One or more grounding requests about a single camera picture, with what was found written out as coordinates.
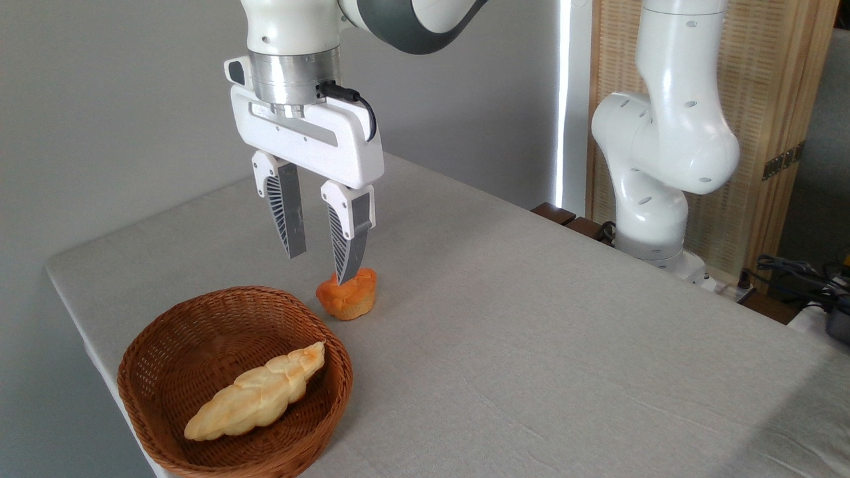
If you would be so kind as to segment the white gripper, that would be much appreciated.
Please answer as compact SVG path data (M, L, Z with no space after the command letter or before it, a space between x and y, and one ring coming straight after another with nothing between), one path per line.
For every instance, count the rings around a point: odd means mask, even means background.
M237 131L257 149L252 165L258 196L268 202L286 256L295 258L307 250L297 165L331 179L321 194L337 284L342 285L361 268L369 230L376 224L370 183L384 173L377 123L361 103L334 98L304 106L301 118L288 118L256 97L249 69L246 56L224 63Z

